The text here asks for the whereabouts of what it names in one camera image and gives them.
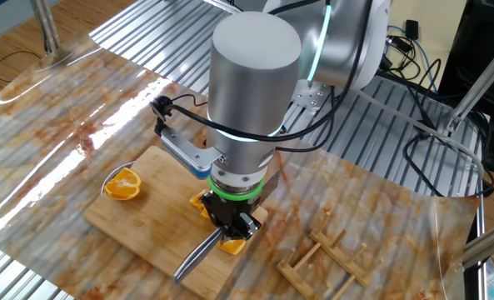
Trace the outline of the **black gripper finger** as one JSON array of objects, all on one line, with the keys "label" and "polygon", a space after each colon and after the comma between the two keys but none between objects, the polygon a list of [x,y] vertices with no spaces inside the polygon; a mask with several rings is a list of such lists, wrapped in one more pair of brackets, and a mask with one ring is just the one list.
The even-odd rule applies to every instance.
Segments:
[{"label": "black gripper finger", "polygon": [[258,220],[245,212],[240,212],[235,220],[235,228],[241,238],[245,240],[249,240],[261,226]]},{"label": "black gripper finger", "polygon": [[200,211],[200,215],[205,218],[206,220],[208,220],[209,222],[212,221],[211,219],[211,216],[210,214],[208,213],[204,203],[202,202],[202,199],[203,199],[203,196],[201,196],[198,201],[200,202],[200,206],[199,206],[199,211]]}]

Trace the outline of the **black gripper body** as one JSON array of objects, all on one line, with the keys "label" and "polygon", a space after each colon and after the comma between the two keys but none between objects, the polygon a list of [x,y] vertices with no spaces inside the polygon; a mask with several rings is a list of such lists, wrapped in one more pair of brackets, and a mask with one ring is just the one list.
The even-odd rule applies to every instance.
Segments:
[{"label": "black gripper body", "polygon": [[232,201],[218,196],[214,191],[207,193],[207,211],[216,227],[224,227],[224,235],[228,238],[241,238],[235,228],[235,220],[239,213],[253,216],[260,205],[260,196],[248,200]]}]

